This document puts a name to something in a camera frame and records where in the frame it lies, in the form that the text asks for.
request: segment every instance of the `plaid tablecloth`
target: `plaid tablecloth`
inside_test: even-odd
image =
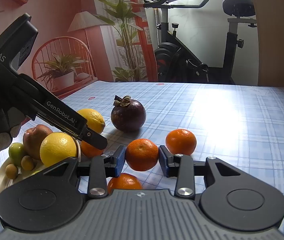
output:
[[[130,95],[144,105],[147,117],[139,132],[124,134],[112,125],[114,95]],[[194,160],[216,156],[284,194],[284,88],[97,81],[63,101],[74,110],[93,108],[103,115],[107,153],[136,138],[165,145],[171,130],[186,128],[197,138]],[[39,123],[46,124],[40,119],[25,124],[14,141],[21,142],[23,132]],[[0,153],[0,166],[7,157],[7,150]],[[169,188],[173,192],[175,187],[176,180],[163,177],[159,164],[145,172],[125,164],[123,172],[136,176],[145,189]],[[87,181],[82,177],[81,192],[86,191]],[[197,193],[204,190],[202,177],[196,177],[195,187]],[[280,230],[284,232],[284,220]]]

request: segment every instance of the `black saddle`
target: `black saddle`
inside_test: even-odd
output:
[[[224,0],[223,11],[236,17],[250,17],[255,15],[253,0]]]

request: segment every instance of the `tangerine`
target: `tangerine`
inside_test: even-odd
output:
[[[99,150],[96,147],[93,147],[91,144],[81,141],[81,151],[85,156],[92,158],[94,156],[101,155],[104,150]]]
[[[112,178],[109,181],[107,185],[109,194],[113,189],[142,189],[142,185],[137,177],[127,173],[121,173],[118,178]]]
[[[148,139],[137,139],[129,143],[125,151],[125,159],[133,170],[147,171],[156,165],[159,149]]]
[[[165,144],[172,154],[191,155],[196,147],[196,137],[186,129],[176,129],[168,133]]]

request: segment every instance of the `mangosteen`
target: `mangosteen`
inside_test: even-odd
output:
[[[142,127],[146,111],[139,101],[131,99],[130,96],[115,96],[113,105],[111,122],[115,128],[122,132],[134,132]]]

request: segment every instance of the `beige plate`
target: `beige plate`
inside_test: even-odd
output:
[[[80,162],[81,161],[80,144],[77,140],[75,140],[75,144],[76,144],[76,147],[78,149],[78,158],[79,158],[79,162]],[[0,193],[4,189],[6,189],[7,187],[10,187],[11,185],[16,184],[17,182],[30,177],[31,174],[34,173],[35,171],[41,171],[41,170],[44,170],[46,168],[41,161],[37,161],[37,162],[38,163],[37,163],[36,167],[32,171],[25,171],[25,170],[19,168],[18,177],[16,179],[12,180],[12,179],[9,179],[6,176],[6,167],[9,164],[12,163],[11,159],[7,158],[7,160],[0,167]]]

